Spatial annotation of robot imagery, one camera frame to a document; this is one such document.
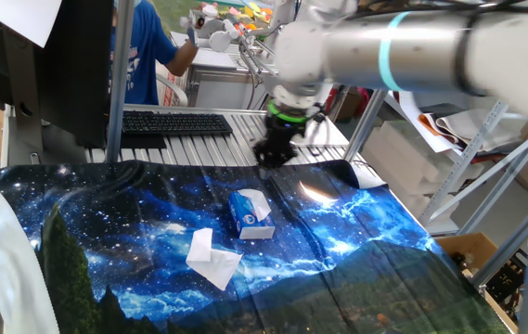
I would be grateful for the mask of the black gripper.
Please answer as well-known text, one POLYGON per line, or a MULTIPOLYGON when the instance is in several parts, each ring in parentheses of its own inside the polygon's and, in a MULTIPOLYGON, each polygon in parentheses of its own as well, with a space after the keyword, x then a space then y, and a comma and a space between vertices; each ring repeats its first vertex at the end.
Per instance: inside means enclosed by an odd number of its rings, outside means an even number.
POLYGON ((253 146, 253 154, 257 161, 258 172, 261 179, 269 177, 271 168, 280 168, 291 160, 290 140, 296 136, 305 135, 304 122, 288 122, 277 116, 266 116, 264 120, 266 133, 264 140, 258 141, 253 146), (270 153, 268 148, 283 148, 270 153))

